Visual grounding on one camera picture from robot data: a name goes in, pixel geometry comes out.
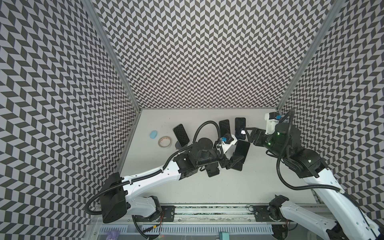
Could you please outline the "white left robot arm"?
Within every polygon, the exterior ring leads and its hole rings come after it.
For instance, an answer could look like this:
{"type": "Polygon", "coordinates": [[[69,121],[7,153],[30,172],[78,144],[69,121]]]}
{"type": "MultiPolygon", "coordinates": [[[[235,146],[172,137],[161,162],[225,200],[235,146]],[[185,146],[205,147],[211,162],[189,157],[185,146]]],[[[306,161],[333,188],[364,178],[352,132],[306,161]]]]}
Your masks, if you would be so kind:
{"type": "Polygon", "coordinates": [[[226,156],[238,141],[229,132],[221,135],[216,122],[206,121],[196,130],[192,143],[173,153],[163,166],[133,176],[112,174],[100,192],[87,201],[84,211],[89,215],[101,215],[104,223],[117,221],[126,214],[157,220],[164,213],[158,198],[142,197],[143,193],[197,172],[206,172],[211,178],[220,173],[219,168],[231,169],[244,158],[226,156]]]}

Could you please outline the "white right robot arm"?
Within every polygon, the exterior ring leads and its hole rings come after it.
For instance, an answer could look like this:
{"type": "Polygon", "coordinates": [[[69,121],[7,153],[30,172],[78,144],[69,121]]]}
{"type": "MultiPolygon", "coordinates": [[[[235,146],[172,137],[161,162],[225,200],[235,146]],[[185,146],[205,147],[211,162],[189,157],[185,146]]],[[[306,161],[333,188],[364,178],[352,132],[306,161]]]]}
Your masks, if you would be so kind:
{"type": "Polygon", "coordinates": [[[265,115],[265,130],[253,128],[251,142],[277,158],[280,181],[294,191],[312,190],[333,215],[327,219],[279,195],[265,209],[254,207],[256,221],[293,221],[324,240],[382,240],[384,229],[371,220],[338,183],[329,166],[314,150],[302,146],[301,132],[293,124],[295,111],[265,115]]]}

